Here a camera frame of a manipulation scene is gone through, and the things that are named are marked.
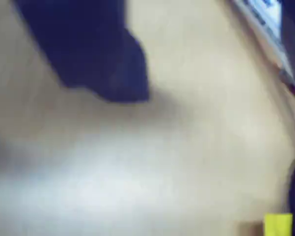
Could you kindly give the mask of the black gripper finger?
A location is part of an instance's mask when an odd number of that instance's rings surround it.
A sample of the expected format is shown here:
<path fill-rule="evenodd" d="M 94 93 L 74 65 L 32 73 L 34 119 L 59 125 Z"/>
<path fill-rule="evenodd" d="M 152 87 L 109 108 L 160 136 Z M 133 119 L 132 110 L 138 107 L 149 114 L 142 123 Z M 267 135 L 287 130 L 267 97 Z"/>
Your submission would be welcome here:
<path fill-rule="evenodd" d="M 142 46 L 124 0 L 17 0 L 16 9 L 60 81 L 110 102 L 150 97 Z"/>

